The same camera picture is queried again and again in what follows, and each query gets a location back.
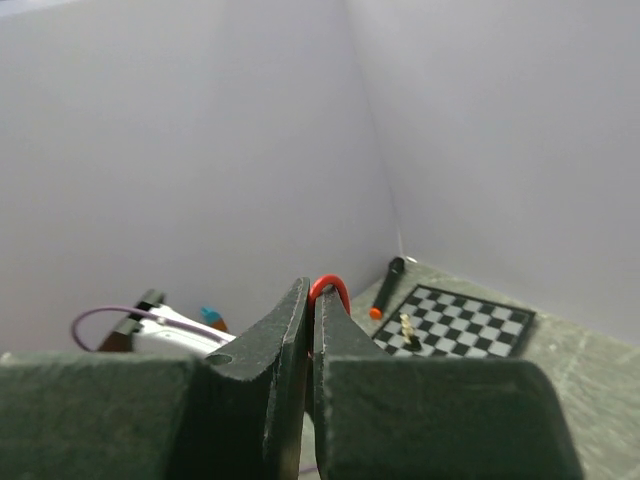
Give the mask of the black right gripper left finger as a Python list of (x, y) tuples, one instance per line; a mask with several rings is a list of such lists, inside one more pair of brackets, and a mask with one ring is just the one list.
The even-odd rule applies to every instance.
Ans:
[(8, 353), (5, 479), (293, 479), (310, 282), (204, 359)]

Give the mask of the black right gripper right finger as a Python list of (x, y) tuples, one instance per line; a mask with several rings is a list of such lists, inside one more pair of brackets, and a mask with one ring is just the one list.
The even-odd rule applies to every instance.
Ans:
[(523, 360), (393, 357), (333, 289), (314, 305), (324, 479), (580, 479), (555, 390)]

